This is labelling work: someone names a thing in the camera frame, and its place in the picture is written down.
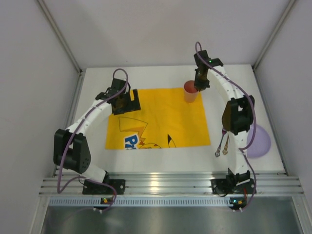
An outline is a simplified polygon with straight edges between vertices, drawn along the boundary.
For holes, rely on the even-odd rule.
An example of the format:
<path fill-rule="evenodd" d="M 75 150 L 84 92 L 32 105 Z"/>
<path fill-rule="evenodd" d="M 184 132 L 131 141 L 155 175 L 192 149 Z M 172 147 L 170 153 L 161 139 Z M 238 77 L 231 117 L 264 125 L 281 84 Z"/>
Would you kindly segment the pink plastic cup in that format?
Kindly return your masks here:
<path fill-rule="evenodd" d="M 184 100 L 187 103 L 194 102 L 198 95 L 198 90 L 195 88 L 195 82 L 193 80 L 185 82 L 183 89 L 184 89 Z"/>

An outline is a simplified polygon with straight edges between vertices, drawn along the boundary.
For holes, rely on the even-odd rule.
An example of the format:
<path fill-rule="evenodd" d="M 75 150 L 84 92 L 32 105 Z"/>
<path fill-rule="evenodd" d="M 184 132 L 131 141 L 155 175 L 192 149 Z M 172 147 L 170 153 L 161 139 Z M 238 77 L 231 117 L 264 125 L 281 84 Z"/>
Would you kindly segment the yellow printed cloth placemat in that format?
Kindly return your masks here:
<path fill-rule="evenodd" d="M 141 109 L 110 115 L 107 150 L 165 149 L 211 144 L 201 95 L 184 100 L 183 88 L 139 89 Z"/>

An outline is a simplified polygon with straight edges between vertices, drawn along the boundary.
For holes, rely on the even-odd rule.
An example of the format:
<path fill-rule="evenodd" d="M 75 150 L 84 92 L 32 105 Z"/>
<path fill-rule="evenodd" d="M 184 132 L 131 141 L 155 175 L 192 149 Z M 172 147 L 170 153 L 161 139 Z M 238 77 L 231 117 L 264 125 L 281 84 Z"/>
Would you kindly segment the gold metal spoon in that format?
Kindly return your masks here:
<path fill-rule="evenodd" d="M 224 145 L 224 149 L 222 150 L 223 155 L 228 154 L 228 144 L 229 144 L 229 136 L 227 137 L 226 143 Z"/>

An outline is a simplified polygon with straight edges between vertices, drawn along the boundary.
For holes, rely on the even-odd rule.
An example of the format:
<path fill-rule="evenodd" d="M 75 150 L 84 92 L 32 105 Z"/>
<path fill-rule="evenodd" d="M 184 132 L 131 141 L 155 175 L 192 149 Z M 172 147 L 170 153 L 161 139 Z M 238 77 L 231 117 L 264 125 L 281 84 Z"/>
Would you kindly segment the purple metal fork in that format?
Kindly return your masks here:
<path fill-rule="evenodd" d="M 222 145 L 224 136 L 225 136 L 225 134 L 227 133 L 226 129 L 225 129 L 225 128 L 222 128 L 221 133 L 222 133 L 222 136 L 221 136 L 221 140 L 220 140 L 219 146 L 218 146 L 218 148 L 217 148 L 217 150 L 216 150 L 216 152 L 215 152 L 215 154 L 214 154 L 215 157 L 219 157 L 219 156 L 220 156 L 221 145 Z"/>

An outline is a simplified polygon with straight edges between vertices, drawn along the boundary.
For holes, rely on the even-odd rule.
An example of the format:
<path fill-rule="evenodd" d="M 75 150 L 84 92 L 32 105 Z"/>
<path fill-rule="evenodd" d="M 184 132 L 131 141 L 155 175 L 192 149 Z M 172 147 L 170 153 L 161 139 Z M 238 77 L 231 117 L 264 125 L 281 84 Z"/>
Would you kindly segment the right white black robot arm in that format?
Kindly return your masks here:
<path fill-rule="evenodd" d="M 254 140 L 248 140 L 249 130 L 255 123 L 254 97 L 249 96 L 239 85 L 230 80 L 224 65 L 218 58 L 210 58 L 206 50 L 196 51 L 195 88 L 203 91 L 214 85 L 225 101 L 225 109 L 221 118 L 222 133 L 228 134 L 233 150 L 234 170 L 228 170 L 226 180 L 231 186 L 238 186 L 250 182 L 251 176 L 247 165 L 245 150 Z"/>

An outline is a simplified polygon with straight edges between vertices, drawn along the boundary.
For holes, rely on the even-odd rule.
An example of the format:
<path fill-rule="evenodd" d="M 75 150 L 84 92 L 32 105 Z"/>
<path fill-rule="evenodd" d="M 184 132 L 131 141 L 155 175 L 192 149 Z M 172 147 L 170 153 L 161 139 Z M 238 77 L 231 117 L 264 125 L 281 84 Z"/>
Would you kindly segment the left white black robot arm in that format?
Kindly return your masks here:
<path fill-rule="evenodd" d="M 133 99 L 130 91 L 128 80 L 113 78 L 111 86 L 95 97 L 90 108 L 74 124 L 55 132 L 53 162 L 59 166 L 60 174 L 66 169 L 83 178 L 104 182 L 107 171 L 96 166 L 87 137 L 110 115 L 140 110 L 138 91 L 133 90 Z"/>

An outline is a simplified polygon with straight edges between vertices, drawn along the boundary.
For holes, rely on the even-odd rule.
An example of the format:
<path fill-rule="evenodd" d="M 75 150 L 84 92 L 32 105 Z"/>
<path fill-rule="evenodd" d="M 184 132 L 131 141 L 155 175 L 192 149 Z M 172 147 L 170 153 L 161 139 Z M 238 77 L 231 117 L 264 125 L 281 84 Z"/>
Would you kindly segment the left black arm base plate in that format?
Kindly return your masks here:
<path fill-rule="evenodd" d="M 113 187 L 117 195 L 123 195 L 125 191 L 125 179 L 110 179 L 108 185 Z M 84 181 L 83 195 L 113 195 L 114 191 L 110 187 Z"/>

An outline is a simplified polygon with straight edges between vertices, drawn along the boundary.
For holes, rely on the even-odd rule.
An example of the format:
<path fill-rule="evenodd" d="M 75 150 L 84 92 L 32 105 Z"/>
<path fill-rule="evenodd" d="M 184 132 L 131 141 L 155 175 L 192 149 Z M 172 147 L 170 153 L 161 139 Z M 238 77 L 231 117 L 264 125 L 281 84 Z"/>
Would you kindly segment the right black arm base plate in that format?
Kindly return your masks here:
<path fill-rule="evenodd" d="M 211 180 L 212 193 L 214 195 L 243 195 L 244 193 L 252 194 L 255 188 L 254 180 L 240 185 L 231 185 L 226 179 L 212 179 Z"/>

